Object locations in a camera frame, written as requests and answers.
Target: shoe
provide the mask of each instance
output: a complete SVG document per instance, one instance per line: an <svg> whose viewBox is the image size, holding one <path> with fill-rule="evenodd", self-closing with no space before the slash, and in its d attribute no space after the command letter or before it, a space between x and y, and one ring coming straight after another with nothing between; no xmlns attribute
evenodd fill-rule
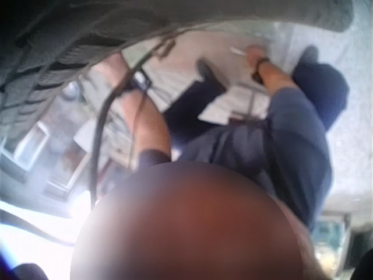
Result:
<svg viewBox="0 0 373 280"><path fill-rule="evenodd" d="M314 45L309 45L302 53L299 64L317 64L319 60L319 50Z"/></svg>
<svg viewBox="0 0 373 280"><path fill-rule="evenodd" d="M227 78L222 75L218 69L214 68L213 71L212 66L210 66L210 63L208 63L205 59L199 59L197 61L196 68L198 74L204 81L215 83L223 92L227 91L227 88L229 87L229 81Z"/></svg>

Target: shirt sleeve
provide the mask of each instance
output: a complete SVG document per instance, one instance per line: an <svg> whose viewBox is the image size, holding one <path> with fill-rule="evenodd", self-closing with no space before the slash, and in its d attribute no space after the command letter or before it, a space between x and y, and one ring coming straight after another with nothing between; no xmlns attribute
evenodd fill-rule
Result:
<svg viewBox="0 0 373 280"><path fill-rule="evenodd" d="M147 168L161 163L170 162L171 159L165 153L159 150L145 150L139 155L138 169Z"/></svg>
<svg viewBox="0 0 373 280"><path fill-rule="evenodd" d="M325 127L305 94L293 88L272 97L268 123L277 196L312 228L332 179Z"/></svg>

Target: black shoe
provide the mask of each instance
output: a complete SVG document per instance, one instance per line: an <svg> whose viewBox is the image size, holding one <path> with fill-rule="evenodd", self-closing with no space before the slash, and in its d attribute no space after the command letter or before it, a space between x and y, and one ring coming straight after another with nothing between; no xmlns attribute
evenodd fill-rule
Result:
<svg viewBox="0 0 373 280"><path fill-rule="evenodd" d="M215 76L214 72L212 71L211 67L208 65L207 61L204 59L199 59L197 61L197 71L200 74L200 76L203 78L205 81L210 81L211 83L214 83L218 85L219 88L223 92L227 90L226 86L222 84L218 78Z"/></svg>
<svg viewBox="0 0 373 280"><path fill-rule="evenodd" d="M302 53L299 64L317 64L319 60L319 50L314 45L309 45Z"/></svg>

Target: black watch strap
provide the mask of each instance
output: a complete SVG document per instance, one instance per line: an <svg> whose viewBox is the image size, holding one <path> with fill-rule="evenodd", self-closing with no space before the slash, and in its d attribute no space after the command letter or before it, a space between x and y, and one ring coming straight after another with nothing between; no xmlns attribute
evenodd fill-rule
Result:
<svg viewBox="0 0 373 280"><path fill-rule="evenodd" d="M255 67L255 72L254 74L251 75L251 78L257 82L258 84L260 85L263 85L263 79L262 77L260 76L259 74L259 67L261 66L262 63L264 62L270 62L269 58L268 57L264 57L262 59L260 59L257 63L256 63L256 67Z"/></svg>

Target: wristwatch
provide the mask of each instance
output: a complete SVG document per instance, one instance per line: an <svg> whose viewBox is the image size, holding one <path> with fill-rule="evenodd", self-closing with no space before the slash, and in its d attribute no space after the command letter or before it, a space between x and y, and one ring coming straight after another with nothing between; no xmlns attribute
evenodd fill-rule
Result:
<svg viewBox="0 0 373 280"><path fill-rule="evenodd" d="M263 83L263 79L262 79L261 75L259 74L259 67L260 67L261 64L264 63L264 62L270 62L269 58L268 58L268 57L261 58L261 59L256 63L254 74L251 75L251 78L252 78L255 82L257 82L258 84L260 84L260 85L264 85L264 83Z"/></svg>

